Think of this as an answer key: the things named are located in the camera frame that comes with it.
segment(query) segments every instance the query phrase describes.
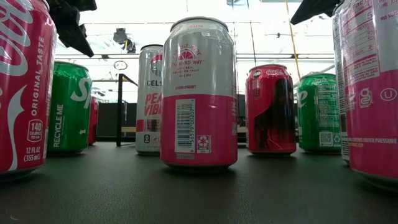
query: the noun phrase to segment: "can rim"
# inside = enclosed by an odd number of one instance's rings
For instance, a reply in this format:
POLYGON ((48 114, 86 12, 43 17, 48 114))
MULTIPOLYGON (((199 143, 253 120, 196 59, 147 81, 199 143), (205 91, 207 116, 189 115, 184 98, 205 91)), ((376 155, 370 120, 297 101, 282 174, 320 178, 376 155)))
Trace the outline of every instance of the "can rim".
POLYGON ((195 19, 204 19, 204 20, 209 20, 209 21, 217 22, 217 23, 223 25, 223 26, 226 28, 226 30, 229 31, 228 26, 227 26, 223 21, 221 21, 221 20, 219 20, 219 19, 212 18, 212 17, 206 17, 206 16, 192 16, 192 17, 187 17, 187 18, 184 18, 184 19, 180 19, 180 20, 177 21, 177 22, 174 22, 173 25, 172 25, 172 27, 170 28, 170 32, 171 32, 171 31, 173 30, 173 28, 174 28, 175 26, 177 26, 178 24, 180 24, 180 23, 182 23, 182 22, 190 21, 190 20, 195 20, 195 19))
POLYGON ((310 72, 309 74, 306 74, 303 77, 301 77, 301 79, 303 80, 304 78, 312 77, 312 76, 315 76, 315 75, 333 75, 333 76, 336 76, 336 74, 332 74, 332 73, 310 72))
POLYGON ((47 11, 50 12, 50 5, 46 0, 42 0, 42 2, 45 4, 45 7, 47 7, 47 11))
POLYGON ((163 44, 147 44, 147 45, 141 47, 140 50, 143 50, 146 47, 163 47, 163 44))
POLYGON ((279 64, 267 64, 267 65, 258 65, 255 67, 250 68, 249 72, 251 72, 251 70, 254 70, 256 68, 261 68, 261 67, 270 67, 270 66, 281 66, 284 67, 287 70, 287 67, 285 65, 279 65, 279 64))
POLYGON ((54 61, 54 63, 65 63, 65 64, 69 64, 69 65, 75 65, 75 66, 77 66, 77 67, 84 68, 85 70, 88 71, 88 69, 87 69, 86 67, 84 67, 84 66, 82 66, 82 65, 75 64, 75 63, 71 63, 71 62, 63 62, 63 61, 56 60, 56 61, 54 61))
POLYGON ((340 0, 340 3, 337 4, 337 6, 335 7, 335 9, 333 10, 333 15, 336 14, 337 9, 344 3, 344 0, 340 0))

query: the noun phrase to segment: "recycle symbol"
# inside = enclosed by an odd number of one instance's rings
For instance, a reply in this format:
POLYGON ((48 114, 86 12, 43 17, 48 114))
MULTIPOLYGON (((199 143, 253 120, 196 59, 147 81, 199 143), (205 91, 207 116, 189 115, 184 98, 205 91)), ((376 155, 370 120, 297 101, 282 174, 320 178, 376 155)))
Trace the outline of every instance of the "recycle symbol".
POLYGON ((207 139, 206 136, 200 136, 198 140, 198 145, 207 147, 209 145, 209 140, 207 139))
POLYGON ((338 135, 335 136, 335 142, 340 142, 340 136, 338 135))

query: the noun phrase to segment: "dark table surface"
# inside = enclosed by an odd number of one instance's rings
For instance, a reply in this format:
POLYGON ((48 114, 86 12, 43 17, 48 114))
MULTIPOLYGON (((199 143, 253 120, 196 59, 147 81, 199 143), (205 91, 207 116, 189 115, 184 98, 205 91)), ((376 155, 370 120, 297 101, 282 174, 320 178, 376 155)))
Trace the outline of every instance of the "dark table surface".
POLYGON ((132 146, 97 142, 0 185, 0 223, 398 223, 398 195, 340 156, 266 159, 239 149, 223 174, 172 172, 132 146))

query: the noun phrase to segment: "aluminum can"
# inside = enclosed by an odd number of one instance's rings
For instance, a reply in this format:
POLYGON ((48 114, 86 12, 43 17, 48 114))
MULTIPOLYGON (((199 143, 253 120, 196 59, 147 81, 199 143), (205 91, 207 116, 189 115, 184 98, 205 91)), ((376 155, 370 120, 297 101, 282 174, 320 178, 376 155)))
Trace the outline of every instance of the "aluminum can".
POLYGON ((341 156, 349 165, 349 145, 347 139, 347 124, 346 124, 346 93, 345 93, 345 78, 343 70, 343 61, 341 59, 341 43, 340 43, 340 19, 341 19, 341 5, 337 5, 333 12, 333 40, 335 46, 335 68, 336 68, 336 82, 338 94, 338 109, 340 121, 340 139, 341 139, 341 156))
POLYGON ((225 170, 238 159, 236 54, 225 23, 176 22, 164 45, 160 158, 185 170, 225 170))
POLYGON ((339 154, 336 75, 313 72, 297 88, 298 139, 306 152, 339 154))
POLYGON ((44 163, 55 25, 41 0, 0 1, 0 179, 44 163))
POLYGON ((78 154, 88 146, 91 78, 87 68, 69 62, 55 62, 49 154, 78 154))
POLYGON ((349 163, 376 186, 398 191, 398 2, 341 6, 349 163))
POLYGON ((139 55, 136 151, 159 155, 162 122, 163 45, 143 46, 139 55))
POLYGON ((100 104, 97 98, 91 97, 90 110, 90 128, 88 131, 88 145, 92 146, 96 142, 97 124, 98 124, 98 108, 100 104))
POLYGON ((283 65, 250 69, 246 80, 248 150, 254 155, 296 151, 292 77, 283 65))

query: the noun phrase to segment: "green sprite can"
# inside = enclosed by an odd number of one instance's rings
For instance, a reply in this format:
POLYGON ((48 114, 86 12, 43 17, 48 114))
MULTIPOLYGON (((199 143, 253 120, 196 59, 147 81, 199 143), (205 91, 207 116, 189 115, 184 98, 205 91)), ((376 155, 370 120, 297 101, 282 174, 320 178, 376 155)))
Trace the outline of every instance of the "green sprite can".
POLYGON ((75 154, 87 148, 91 83, 87 68, 55 62, 47 149, 50 155, 75 154))
POLYGON ((306 152, 341 150, 336 75, 313 72, 297 88, 299 146, 306 152))

